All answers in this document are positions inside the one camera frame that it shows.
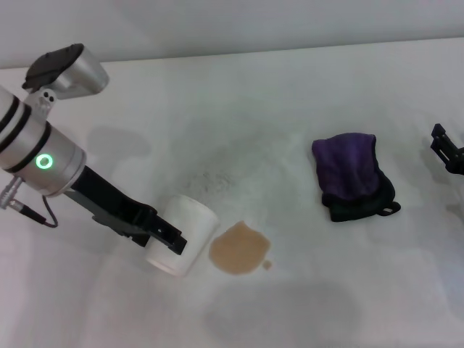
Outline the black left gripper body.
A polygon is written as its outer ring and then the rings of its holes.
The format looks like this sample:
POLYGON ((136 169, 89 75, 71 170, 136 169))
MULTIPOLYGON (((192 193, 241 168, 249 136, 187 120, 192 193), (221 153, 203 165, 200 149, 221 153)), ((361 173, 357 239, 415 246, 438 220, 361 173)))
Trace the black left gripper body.
POLYGON ((88 166, 65 195, 120 236, 125 232, 148 234, 151 217, 157 215, 154 208, 126 196, 88 166))

